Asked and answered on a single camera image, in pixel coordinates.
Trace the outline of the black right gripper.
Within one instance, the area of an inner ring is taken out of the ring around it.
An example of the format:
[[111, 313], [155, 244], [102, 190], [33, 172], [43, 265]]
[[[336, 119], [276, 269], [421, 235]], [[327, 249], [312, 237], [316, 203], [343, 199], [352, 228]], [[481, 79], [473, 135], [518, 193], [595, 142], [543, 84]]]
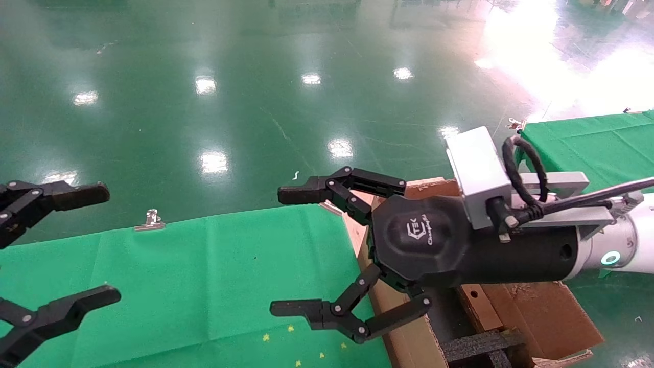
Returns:
[[[354, 191], [387, 199], [372, 210]], [[283, 205], [329, 201], [358, 224], [371, 223], [376, 265], [368, 265], [334, 302], [273, 301], [269, 312], [302, 316], [313, 330], [336, 330], [363, 344], [425, 316], [432, 306], [431, 297], [417, 288], [398, 307], [366, 321], [357, 318], [353, 310], [382, 275], [392, 287], [457, 287], [561, 281], [574, 270], [579, 245], [572, 226], [517, 228], [503, 243], [491, 227], [472, 228], [461, 198], [407, 199], [405, 191], [403, 179], [350, 166], [278, 188]]]

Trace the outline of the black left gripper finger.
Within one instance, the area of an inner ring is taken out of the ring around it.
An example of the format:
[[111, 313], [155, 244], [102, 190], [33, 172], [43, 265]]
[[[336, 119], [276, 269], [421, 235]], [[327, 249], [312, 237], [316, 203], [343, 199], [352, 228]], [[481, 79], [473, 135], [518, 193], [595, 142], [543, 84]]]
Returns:
[[12, 328], [1, 340], [1, 366], [19, 366], [47, 340], [77, 330], [86, 314], [121, 298], [115, 287], [100, 286], [53, 300], [35, 311], [2, 298], [1, 319]]
[[110, 200], [103, 182], [71, 186], [65, 181], [35, 184], [10, 181], [1, 185], [1, 249], [14, 244], [54, 211], [70, 211]]

